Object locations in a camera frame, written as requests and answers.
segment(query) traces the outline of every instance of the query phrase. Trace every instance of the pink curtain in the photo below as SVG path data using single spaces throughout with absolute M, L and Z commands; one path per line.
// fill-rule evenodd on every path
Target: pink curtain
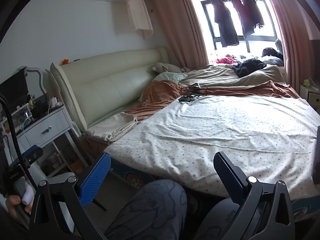
M 307 28 L 295 0 L 270 0 L 284 49 L 287 83 L 299 92 L 304 79 L 315 78 L 314 54 Z
M 200 24 L 191 0 L 151 0 L 164 35 L 180 67 L 209 63 Z

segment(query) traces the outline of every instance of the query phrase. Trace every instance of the window pane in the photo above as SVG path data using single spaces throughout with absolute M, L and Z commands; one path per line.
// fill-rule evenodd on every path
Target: window pane
M 213 33 L 215 37 L 220 37 L 219 25 L 214 22 L 214 9 L 211 3 L 205 5 L 209 14 L 209 19 L 213 27 Z
M 249 41 L 250 54 L 262 57 L 262 51 L 265 48 L 274 48 L 277 50 L 277 47 L 273 41 Z
M 264 21 L 264 26 L 261 29 L 259 29 L 259 27 L 256 27 L 252 35 L 274 37 L 275 33 L 272 28 L 271 20 L 266 5 L 263 1 L 257 1 L 257 6 L 261 12 Z
M 226 54 L 239 56 L 243 54 L 247 54 L 247 45 L 245 44 L 245 41 L 240 41 L 239 45 L 235 46 L 228 46 L 228 47 L 222 47 L 221 42 L 216 42 L 217 46 L 217 52 L 220 57 L 225 56 Z
M 243 36 L 242 26 L 236 9 L 233 8 L 232 2 L 225 2 L 224 5 L 230 10 L 231 19 L 238 36 Z

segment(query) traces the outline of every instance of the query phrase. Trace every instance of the hand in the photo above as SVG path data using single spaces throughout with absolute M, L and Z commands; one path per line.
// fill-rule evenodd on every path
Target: hand
M 21 203 L 20 197 L 15 195 L 9 195 L 5 200 L 5 204 L 7 206 L 8 212 L 14 220 L 18 220 L 18 215 L 14 207 L 19 205 L 20 203 Z M 31 214 L 32 204 L 33 204 L 33 200 L 28 206 L 24 208 L 24 210 L 29 214 Z

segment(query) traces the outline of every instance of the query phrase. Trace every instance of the stuffed animal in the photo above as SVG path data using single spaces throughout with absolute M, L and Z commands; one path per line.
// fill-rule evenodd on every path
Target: stuffed animal
M 152 67 L 152 70 L 158 72 L 159 74 L 162 72 L 185 73 L 190 71 L 190 69 L 186 67 L 179 68 L 172 64 L 165 64 L 160 62 L 155 63 Z

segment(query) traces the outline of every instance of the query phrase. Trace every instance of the white polka dot sheet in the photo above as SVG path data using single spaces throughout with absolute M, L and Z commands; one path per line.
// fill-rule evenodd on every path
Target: white polka dot sheet
M 247 176 L 284 180 L 294 200 L 320 195 L 312 180 L 319 124 L 301 98 L 206 96 L 172 102 L 106 152 L 137 170 L 228 197 L 212 163 L 223 151 Z

